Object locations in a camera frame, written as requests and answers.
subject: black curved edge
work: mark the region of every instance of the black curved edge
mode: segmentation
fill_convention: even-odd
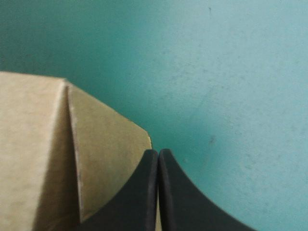
[[[210,201],[189,180],[169,149],[159,154],[163,231],[253,231]]]
[[[122,189],[75,231],[154,231],[158,154],[146,150]]]

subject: cardboard box flap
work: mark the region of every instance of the cardboard box flap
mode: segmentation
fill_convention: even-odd
[[[152,147],[145,130],[72,84],[68,97],[84,221],[122,188]]]

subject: cardboard box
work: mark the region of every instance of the cardboard box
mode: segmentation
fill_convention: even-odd
[[[0,105],[0,230],[69,230],[151,149],[145,130],[63,78],[0,72]]]

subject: black plastic piece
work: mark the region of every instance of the black plastic piece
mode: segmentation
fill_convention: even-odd
[[[158,154],[144,152],[123,188],[75,231],[154,231]]]
[[[158,165],[163,231],[253,231],[201,193],[170,150],[161,150]]]

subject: teal wall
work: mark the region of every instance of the teal wall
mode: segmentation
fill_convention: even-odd
[[[261,231],[308,230],[304,0],[0,0],[0,69],[66,77]]]

